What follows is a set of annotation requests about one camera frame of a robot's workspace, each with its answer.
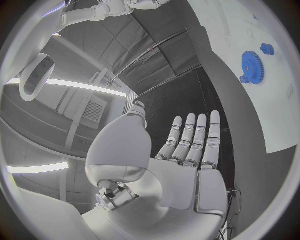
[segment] fluorescent light strip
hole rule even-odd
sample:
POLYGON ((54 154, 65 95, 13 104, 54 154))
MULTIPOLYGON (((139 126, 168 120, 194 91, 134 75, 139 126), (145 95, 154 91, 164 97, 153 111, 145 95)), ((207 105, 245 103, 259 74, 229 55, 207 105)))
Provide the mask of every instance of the fluorescent light strip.
MULTIPOLYGON (((20 83, 19 78, 12 78, 7 84, 19 84, 19 83, 20 83)), ((113 95, 117 95, 117 96, 121 96, 121 97, 125 97, 125 98, 127 97, 126 94, 123 92, 107 89, 104 87, 84 84, 84 83, 80 83, 80 82, 74 82, 74 81, 64 81, 64 80, 57 80, 57 79, 49 78, 47 80, 46 84, 74 87, 74 88, 79 88, 79 89, 87 89, 87 90, 97 91, 97 92, 101 92, 101 93, 113 94, 113 95)))
POLYGON ((7 170, 11 174, 38 174, 52 172, 62 169, 68 169, 68 162, 61 162, 42 166, 7 166, 7 170))
POLYGON ((43 18, 43 17, 46 17, 46 16, 48 16, 49 14, 52 14, 52 13, 58 11, 59 9, 63 8, 65 5, 66 5, 66 3, 63 2, 62 5, 58 6, 57 8, 53 9, 52 11, 50 11, 50 12, 48 12, 48 13, 45 13, 45 14, 44 14, 43 16, 41 16, 41 17, 42 17, 42 18, 43 18))

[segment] robotic finger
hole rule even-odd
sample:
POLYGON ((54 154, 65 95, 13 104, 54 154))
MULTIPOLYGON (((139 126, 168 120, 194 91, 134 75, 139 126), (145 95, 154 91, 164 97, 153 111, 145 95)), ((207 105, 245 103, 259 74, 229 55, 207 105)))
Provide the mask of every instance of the robotic finger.
POLYGON ((199 166, 204 146, 206 125, 207 117, 204 114, 200 114, 197 120, 193 143, 183 166, 196 168, 199 166))
POLYGON ((220 151, 220 113, 212 111, 210 115, 209 134, 206 142, 205 153, 202 160, 201 168, 212 166, 217 169, 220 151))
POLYGON ((184 160, 186 159, 190 146, 193 140, 194 135, 194 127, 196 122, 196 116, 193 113, 190 113, 187 116, 186 123, 184 126, 183 134, 179 145, 177 146, 176 150, 173 153, 172 158, 170 161, 177 162, 179 165, 184 164, 184 160))
POLYGON ((162 147, 162 149, 155 157, 156 159, 166 160, 166 161, 169 161, 171 159, 172 154, 174 153, 175 148, 179 142, 179 135, 180 135, 182 122, 183 120, 180 116, 175 117, 169 137, 165 145, 162 147))

